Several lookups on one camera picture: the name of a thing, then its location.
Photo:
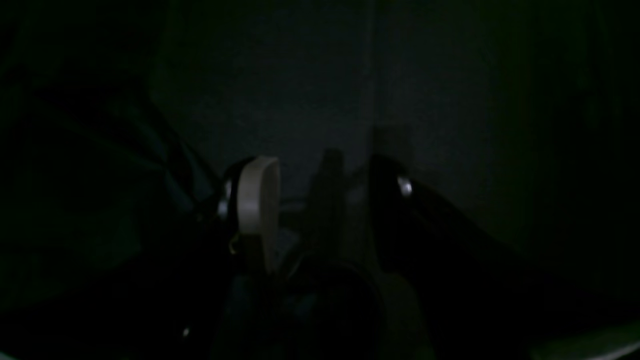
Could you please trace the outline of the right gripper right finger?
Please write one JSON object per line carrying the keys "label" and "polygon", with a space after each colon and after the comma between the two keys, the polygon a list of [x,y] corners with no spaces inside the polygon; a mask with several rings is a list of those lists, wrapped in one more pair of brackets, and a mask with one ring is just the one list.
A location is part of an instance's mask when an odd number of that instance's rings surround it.
{"label": "right gripper right finger", "polygon": [[382,268],[409,282],[427,318],[528,321],[550,312],[546,278],[400,162],[370,158],[368,201]]}

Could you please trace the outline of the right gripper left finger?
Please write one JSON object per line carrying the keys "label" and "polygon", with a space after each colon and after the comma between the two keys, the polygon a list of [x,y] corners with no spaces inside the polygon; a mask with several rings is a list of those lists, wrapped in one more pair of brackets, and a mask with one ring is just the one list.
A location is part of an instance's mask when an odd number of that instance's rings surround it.
{"label": "right gripper left finger", "polygon": [[202,250],[217,276],[277,272],[276,242],[281,199],[281,163],[260,155],[236,162],[199,213],[205,227]]}

